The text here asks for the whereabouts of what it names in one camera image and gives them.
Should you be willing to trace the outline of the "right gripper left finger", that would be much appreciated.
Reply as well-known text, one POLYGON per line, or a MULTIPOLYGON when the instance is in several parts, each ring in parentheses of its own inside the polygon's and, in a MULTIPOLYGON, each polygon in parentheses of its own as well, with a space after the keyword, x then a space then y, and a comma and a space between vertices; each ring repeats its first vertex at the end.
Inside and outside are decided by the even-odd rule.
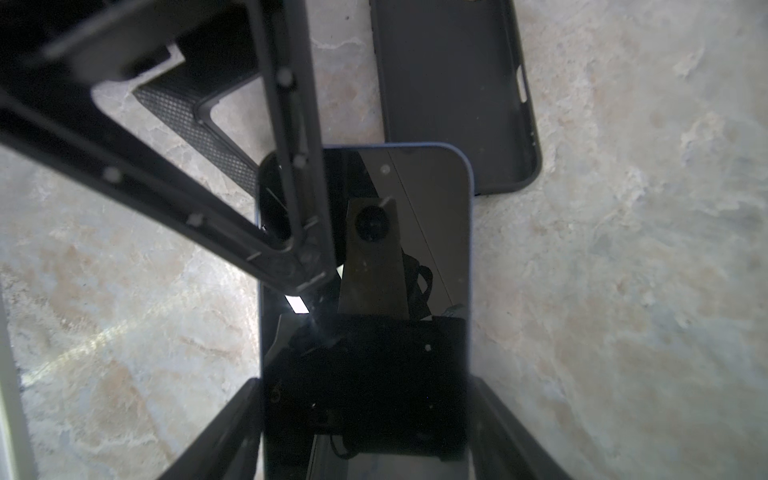
POLYGON ((253 479, 263 431, 262 384, 251 378, 159 478, 253 479))

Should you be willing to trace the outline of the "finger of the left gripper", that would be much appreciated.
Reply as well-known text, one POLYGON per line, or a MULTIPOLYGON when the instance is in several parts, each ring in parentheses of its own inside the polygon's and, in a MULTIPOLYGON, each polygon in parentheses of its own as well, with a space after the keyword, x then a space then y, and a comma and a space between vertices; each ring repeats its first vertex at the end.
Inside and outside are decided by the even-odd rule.
POLYGON ((125 73, 224 13, 226 1, 5 1, 1 142, 298 296, 336 274, 323 145, 302 1, 247 1, 290 234, 269 235, 95 105, 125 73))

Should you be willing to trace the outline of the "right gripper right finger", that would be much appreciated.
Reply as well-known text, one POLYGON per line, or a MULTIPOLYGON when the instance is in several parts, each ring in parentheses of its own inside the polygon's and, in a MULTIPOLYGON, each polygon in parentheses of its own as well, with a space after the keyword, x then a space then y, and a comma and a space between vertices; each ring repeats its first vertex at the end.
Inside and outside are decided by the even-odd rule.
POLYGON ((483 480, 571 480, 481 378, 470 378, 469 444, 483 480))

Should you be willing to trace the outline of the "black smartphone horizontal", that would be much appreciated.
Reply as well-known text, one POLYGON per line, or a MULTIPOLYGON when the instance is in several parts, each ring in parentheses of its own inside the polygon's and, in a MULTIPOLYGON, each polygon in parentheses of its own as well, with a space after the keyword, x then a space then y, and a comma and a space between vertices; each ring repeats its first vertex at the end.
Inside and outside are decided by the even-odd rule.
POLYGON ((334 278, 264 296, 268 479, 469 475, 469 206, 445 143, 325 150, 334 278))

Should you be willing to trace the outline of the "black phone case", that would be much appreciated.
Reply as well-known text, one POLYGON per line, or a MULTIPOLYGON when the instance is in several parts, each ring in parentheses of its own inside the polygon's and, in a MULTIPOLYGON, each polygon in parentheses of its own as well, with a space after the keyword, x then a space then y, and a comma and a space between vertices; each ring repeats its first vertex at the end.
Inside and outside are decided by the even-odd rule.
POLYGON ((511 1, 370 4, 385 138, 459 149, 478 195, 520 191, 542 169, 511 1))

